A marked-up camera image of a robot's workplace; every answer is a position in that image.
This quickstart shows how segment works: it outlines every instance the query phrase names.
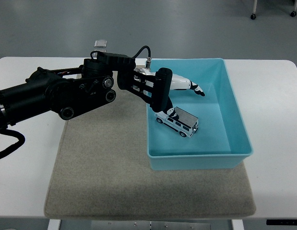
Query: gray felt mat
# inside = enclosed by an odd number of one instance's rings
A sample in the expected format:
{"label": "gray felt mat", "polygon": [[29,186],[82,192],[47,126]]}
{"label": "gray felt mat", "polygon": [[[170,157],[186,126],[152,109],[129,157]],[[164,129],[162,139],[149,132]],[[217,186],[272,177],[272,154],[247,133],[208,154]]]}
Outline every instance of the gray felt mat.
{"label": "gray felt mat", "polygon": [[153,171],[146,155],[146,104],[113,89],[114,102],[66,122],[45,202],[47,218],[237,218],[255,212],[244,164]]}

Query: toy car roof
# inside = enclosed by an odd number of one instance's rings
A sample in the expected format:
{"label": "toy car roof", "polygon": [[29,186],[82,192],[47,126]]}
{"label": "toy car roof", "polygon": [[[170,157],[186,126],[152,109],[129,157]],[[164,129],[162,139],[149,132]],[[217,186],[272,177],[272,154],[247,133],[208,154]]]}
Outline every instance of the toy car roof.
{"label": "toy car roof", "polygon": [[192,128],[195,122],[198,121],[197,117],[193,116],[192,114],[189,114],[188,112],[184,111],[183,109],[180,109],[179,107],[175,107],[175,112],[179,116],[178,121],[188,126],[188,128]]}

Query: black robotic arm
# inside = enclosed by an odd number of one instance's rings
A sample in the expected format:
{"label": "black robotic arm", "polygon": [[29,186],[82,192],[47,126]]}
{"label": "black robotic arm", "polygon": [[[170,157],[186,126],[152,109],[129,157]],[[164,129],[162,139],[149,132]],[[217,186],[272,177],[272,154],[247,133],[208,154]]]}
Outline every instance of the black robotic arm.
{"label": "black robotic arm", "polygon": [[[97,52],[96,58],[92,56],[94,52]],[[121,90],[141,97],[155,112],[164,110],[172,71],[161,68],[155,76],[138,73],[134,70],[137,55],[128,57],[93,51],[91,58],[84,59],[83,65],[78,68],[47,70],[38,67],[25,80],[26,83],[0,90],[0,133],[19,139],[0,152],[0,159],[24,143],[24,136],[17,131],[7,130],[8,125],[13,126],[49,110],[59,114],[63,120],[69,120],[114,101],[113,71],[118,72],[117,81]],[[73,74],[81,74],[81,78],[64,78]],[[153,82],[153,87],[147,86],[146,81]]]}

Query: black cable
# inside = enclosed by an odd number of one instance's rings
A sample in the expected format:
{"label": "black cable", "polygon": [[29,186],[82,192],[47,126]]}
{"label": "black cable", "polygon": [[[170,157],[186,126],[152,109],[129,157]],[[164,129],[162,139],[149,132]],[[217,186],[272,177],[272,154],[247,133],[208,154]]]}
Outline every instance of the black cable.
{"label": "black cable", "polygon": [[147,50],[148,50],[148,57],[150,58],[150,57],[151,57],[151,52],[150,52],[150,48],[149,48],[149,46],[143,46],[143,47],[136,53],[136,55],[134,55],[132,58],[136,58],[136,57],[138,57],[138,55],[139,55],[144,49],[147,49]]}
{"label": "black cable", "polygon": [[94,51],[91,52],[91,59],[93,59],[93,54],[97,53],[97,52],[98,52],[97,50],[94,50]]}
{"label": "black cable", "polygon": [[19,147],[21,147],[24,144],[24,141],[25,141],[24,135],[17,131],[9,130],[9,129],[0,129],[0,134],[15,137],[18,139],[16,143],[10,145],[5,150],[2,150],[0,152],[0,159],[8,156],[9,154],[11,154],[12,152],[17,150]]}

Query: blue plastic bin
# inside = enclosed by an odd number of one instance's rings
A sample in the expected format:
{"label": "blue plastic bin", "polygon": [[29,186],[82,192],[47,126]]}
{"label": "blue plastic bin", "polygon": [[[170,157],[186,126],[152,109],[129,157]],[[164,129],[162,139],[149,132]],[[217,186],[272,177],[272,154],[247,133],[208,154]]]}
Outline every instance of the blue plastic bin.
{"label": "blue plastic bin", "polygon": [[234,168],[251,155],[223,59],[152,60],[152,72],[161,67],[199,84],[206,96],[192,90],[169,93],[174,107],[199,118],[199,129],[191,138],[158,123],[147,106],[147,154],[153,170]]}

